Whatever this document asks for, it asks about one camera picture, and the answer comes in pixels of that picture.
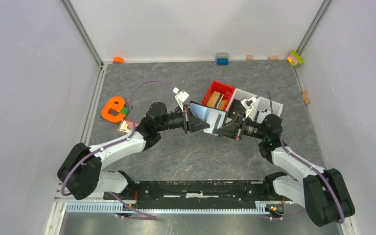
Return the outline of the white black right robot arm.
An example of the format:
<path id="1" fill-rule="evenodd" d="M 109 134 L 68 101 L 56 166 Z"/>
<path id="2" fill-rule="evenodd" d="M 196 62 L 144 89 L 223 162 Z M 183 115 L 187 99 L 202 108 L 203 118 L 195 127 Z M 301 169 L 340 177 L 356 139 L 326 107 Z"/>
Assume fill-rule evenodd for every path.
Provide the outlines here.
<path id="1" fill-rule="evenodd" d="M 215 134 L 239 140 L 243 135 L 260 139 L 259 152 L 270 163 L 283 169 L 265 177 L 263 194 L 270 200 L 279 196 L 302 206 L 318 227 L 355 214 L 355 206 L 341 172 L 324 169 L 295 153 L 282 139 L 282 119 L 268 114 L 261 123 L 236 117 L 215 130 Z"/>

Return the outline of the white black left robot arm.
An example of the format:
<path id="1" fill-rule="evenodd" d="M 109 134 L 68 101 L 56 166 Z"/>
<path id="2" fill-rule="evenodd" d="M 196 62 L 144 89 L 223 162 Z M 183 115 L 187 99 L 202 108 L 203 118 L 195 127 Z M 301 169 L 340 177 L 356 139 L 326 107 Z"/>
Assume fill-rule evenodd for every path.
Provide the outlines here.
<path id="1" fill-rule="evenodd" d="M 94 146 L 86 146 L 82 142 L 74 145 L 57 172 L 62 182 L 61 194 L 72 195 L 76 200 L 90 196 L 102 179 L 102 169 L 128 155 L 153 147 L 161 139 L 161 131 L 182 128 L 188 134 L 209 126 L 187 105 L 168 113 L 164 103 L 155 102 L 129 135 Z"/>

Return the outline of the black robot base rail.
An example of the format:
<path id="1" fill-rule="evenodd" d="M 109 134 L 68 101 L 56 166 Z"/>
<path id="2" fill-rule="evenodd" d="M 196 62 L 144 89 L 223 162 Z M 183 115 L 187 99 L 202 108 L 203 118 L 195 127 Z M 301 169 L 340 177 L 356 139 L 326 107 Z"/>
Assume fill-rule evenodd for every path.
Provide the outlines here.
<path id="1" fill-rule="evenodd" d="M 252 209 L 255 202 L 283 202 L 262 180 L 138 181 L 118 194 L 138 209 Z"/>

